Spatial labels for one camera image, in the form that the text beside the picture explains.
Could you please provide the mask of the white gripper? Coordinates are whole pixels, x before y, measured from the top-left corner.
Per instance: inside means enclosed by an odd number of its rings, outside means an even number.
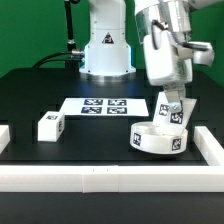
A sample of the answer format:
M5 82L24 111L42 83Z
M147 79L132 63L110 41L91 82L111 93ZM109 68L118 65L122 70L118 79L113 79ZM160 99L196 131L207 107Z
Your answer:
M192 81L190 59L180 59L168 31L156 34L158 49L155 50L151 35L143 39L145 66L149 82L163 86L171 113L182 111L181 100L186 95L185 85Z

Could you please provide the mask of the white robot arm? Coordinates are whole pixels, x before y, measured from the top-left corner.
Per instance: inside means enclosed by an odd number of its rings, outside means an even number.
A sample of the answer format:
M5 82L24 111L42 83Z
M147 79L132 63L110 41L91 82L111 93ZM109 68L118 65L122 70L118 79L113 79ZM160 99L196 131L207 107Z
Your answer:
M182 109L181 93L192 65L209 66L214 50L191 40L191 14L222 0L87 0L90 33L80 72L94 78L133 73L145 63L149 83L164 88L168 108ZM142 46L139 55L134 45Z

